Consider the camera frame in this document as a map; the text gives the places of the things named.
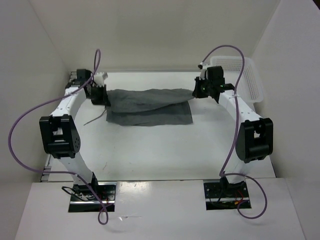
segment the white tabletop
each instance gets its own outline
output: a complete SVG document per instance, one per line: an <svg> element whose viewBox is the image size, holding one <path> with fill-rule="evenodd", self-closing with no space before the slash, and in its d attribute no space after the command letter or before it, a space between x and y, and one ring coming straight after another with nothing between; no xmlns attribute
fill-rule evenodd
<svg viewBox="0 0 320 240"><path fill-rule="evenodd" d="M147 89L193 90L199 72L122 72L109 73L107 89L142 91ZM226 83L234 83L237 73L225 73ZM99 181L153 181L218 179L219 171L232 144L235 121L211 98L189 101L193 124L162 126L119 126L99 116L103 106L86 100L75 124L81 138L80 153ZM52 171L65 170L56 159ZM254 178L274 178L269 157L256 161ZM72 181L69 175L51 174L50 182Z"/></svg>
<svg viewBox="0 0 320 240"><path fill-rule="evenodd" d="M97 212L68 213L70 196L61 186L33 183L16 240L303 240L304 235L286 181L259 179L268 196L265 214L242 218L235 209L206 210L203 181L118 182L115 212L105 226ZM252 209L264 206L258 186L247 181Z"/></svg>

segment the cloth fold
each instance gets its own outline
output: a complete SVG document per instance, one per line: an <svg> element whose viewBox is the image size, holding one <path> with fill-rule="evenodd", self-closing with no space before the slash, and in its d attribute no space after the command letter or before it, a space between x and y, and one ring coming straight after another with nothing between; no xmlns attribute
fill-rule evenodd
<svg viewBox="0 0 320 240"><path fill-rule="evenodd" d="M106 120L121 126L186 125L193 123L187 89L149 89L145 91L107 91L111 106Z"/></svg>

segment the gray towel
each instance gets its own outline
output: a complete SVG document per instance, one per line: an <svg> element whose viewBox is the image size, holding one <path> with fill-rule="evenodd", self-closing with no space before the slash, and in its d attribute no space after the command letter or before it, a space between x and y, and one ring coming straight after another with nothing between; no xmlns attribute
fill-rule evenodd
<svg viewBox="0 0 320 240"><path fill-rule="evenodd" d="M111 106L106 120L121 126L187 125L193 122L187 89L149 89L146 91L107 91Z"/></svg>

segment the white plastic basket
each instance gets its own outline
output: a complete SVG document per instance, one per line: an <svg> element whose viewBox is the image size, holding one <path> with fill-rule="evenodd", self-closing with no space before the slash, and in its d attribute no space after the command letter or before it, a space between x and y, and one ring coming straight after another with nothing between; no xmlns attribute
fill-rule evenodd
<svg viewBox="0 0 320 240"><path fill-rule="evenodd" d="M224 72L240 73L242 59L237 56L213 56L210 65L221 66ZM264 99L258 70L254 61L248 57L244 58L244 71L238 85L238 93L247 103L258 103Z"/></svg>

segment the cable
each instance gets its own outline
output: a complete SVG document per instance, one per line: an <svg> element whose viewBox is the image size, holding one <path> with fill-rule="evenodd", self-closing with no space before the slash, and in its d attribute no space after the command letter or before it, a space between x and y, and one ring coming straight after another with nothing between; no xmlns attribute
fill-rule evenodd
<svg viewBox="0 0 320 240"><path fill-rule="evenodd" d="M107 111L107 109L105 108L104 111L101 113L101 115L99 115L99 116L97 116L96 118L94 118L94 119L86 122L85 124L83 124L83 126L85 126L85 125L87 125L87 124L89 124L89 123L92 123L92 122L94 122L95 120L101 118L101 117L105 114L106 111Z"/></svg>
<svg viewBox="0 0 320 240"><path fill-rule="evenodd" d="M87 200L84 200L84 199L82 199L81 197L77 196L77 194L76 194L77 191L76 191L74 188L71 188L71 187L68 187L68 186L62 186L61 189L62 189L65 193L69 194L70 196L75 197L76 199L78 199L78 200L80 200L80 201L82 201L82 202L88 202Z"/></svg>
<svg viewBox="0 0 320 240"><path fill-rule="evenodd" d="M254 178L248 176L248 175L245 175L245 174L242 174L242 173L225 173L225 168L231 158L231 155L235 149L235 146L236 146L236 143L237 143L237 138L238 138L238 128L239 128L239 103L238 103L238 97L237 97L237 88L238 88L238 84L239 84L239 81L241 79L241 76L244 72L244 69L245 69L245 56L243 54L243 52L237 48L236 46L233 46L233 45L220 45L220 46L217 46L216 48L212 49L206 56L205 58L202 60L201 64L204 63L207 58L216 50L220 49L220 48L232 48L232 49L235 49L237 50L240 55L241 55L241 58L242 58L242 66L241 66L241 70L240 70L240 74L239 74L239 77L237 78L236 80L236 83L235 83L235 86L234 86L234 101L235 101L235 111L236 111L236 118L235 118L235 131L234 131L234 137L233 137L233 142L232 142L232 145L231 145L231 148L230 148L230 151L224 161L224 164L220 170L220 173L219 173L219 176L221 178L223 177L226 177L226 176L242 176L242 177L245 177L245 178L248 178L252 181L254 181L258 187L261 189L261 192L264 196L264 208L262 210L262 212L260 214L258 214L257 216L246 216L244 215L243 213L240 212L240 206L241 204L245 203L245 202L248 202L248 200L244 200L242 202L240 202L238 205L237 205L237 210L239 212L239 214L246 218L246 219L257 219L257 218L260 218L267 210L267 206L268 206L268 199L267 199L267 195L266 195L266 192L265 190L262 188L262 186L260 185L260 183L258 183L257 180L255 180Z"/></svg>
<svg viewBox="0 0 320 240"><path fill-rule="evenodd" d="M93 76L96 74L97 70L98 70L98 67L100 65L100 60L101 60L101 51L100 49L97 49L95 51L95 54L94 54L94 70L93 70L93 73L91 75L91 77L82 85L80 86L77 90L71 92L70 94L67 94L65 96L60 96L60 97L57 97L55 99L52 99L52 100L49 100L49 101L46 101L44 103L41 103L39 105L36 105L32 108L30 108L28 111L24 112L21 116L19 116L17 118L17 120L13 123L10 131L9 131L9 135L8 135L8 147L9 147L9 151L12 155L12 157L14 158L14 160L22 167L24 167L25 169L31 171L31 172L34 172L34 173L38 173L38 174L70 174L70 175L75 175L77 176L85 185L86 187L92 192L93 196L99 201L99 203L101 204L102 206L102 209L100 210L99 214L98 214L98 222L101 224L101 225L106 225L109 221L109 215L108 215L108 211L107 211L107 208L106 206L104 205L104 203L102 202L102 200L98 197L98 195L95 193L95 191L92 189L92 187L84 180L83 177L81 177L80 175L78 175L76 172L72 172L72 171L45 171L45 170L38 170L38 169L35 169L35 168L32 168L32 167L29 167L27 165L25 165L22 161L19 160L19 158L16 156L14 150L13 150L13 147L12 147L12 134L13 134L13 131L15 130L16 126L18 125L18 123L21 121L21 119L23 117L25 117L27 114L31 113L32 111L38 109L38 108L41 108L42 106L45 106L47 104L51 104L53 102L56 102L56 101L59 101L59 100L62 100L62 99L65 99L77 92L79 92L81 89L83 89L86 85L88 85L92 79L93 79ZM105 222L102 222L101 221L101 213L105 212L105 215L106 215L106 221Z"/></svg>
<svg viewBox="0 0 320 240"><path fill-rule="evenodd" d="M218 204L218 203L220 202L221 197L222 197L222 193L223 193L223 189L221 190L220 195L219 195L219 198L218 198L218 200L217 200L216 202L211 202L211 198L209 198L210 203L211 203L213 206L215 206L216 204Z"/></svg>

